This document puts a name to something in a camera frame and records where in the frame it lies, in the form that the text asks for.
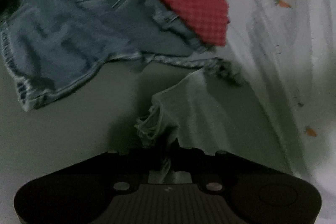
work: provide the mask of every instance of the round metal bolt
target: round metal bolt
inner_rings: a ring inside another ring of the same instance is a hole
[[[210,182],[205,186],[209,191],[217,192],[223,189],[223,185],[217,182]]]
[[[127,191],[129,189],[130,185],[127,182],[117,182],[113,185],[113,188],[117,191]]]

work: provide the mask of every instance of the denim shorts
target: denim shorts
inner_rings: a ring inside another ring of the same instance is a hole
[[[159,0],[21,0],[2,16],[0,43],[25,111],[74,91],[108,61],[206,50]]]

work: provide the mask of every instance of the pile of clothes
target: pile of clothes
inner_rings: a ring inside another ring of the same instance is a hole
[[[1,53],[25,111],[68,95],[109,61],[150,62],[237,78],[203,54],[224,46],[225,0],[21,0],[1,17]]]

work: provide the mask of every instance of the white sheet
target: white sheet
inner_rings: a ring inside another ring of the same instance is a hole
[[[265,108],[294,175],[336,223],[336,0],[228,0],[228,43]],[[317,136],[305,134],[312,128]]]

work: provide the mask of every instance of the carrot print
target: carrot print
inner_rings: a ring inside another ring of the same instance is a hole
[[[310,137],[317,137],[316,132],[310,127],[306,127],[306,134]]]
[[[274,0],[276,5],[279,5],[282,8],[291,8],[292,5],[288,4],[287,2],[283,0]]]

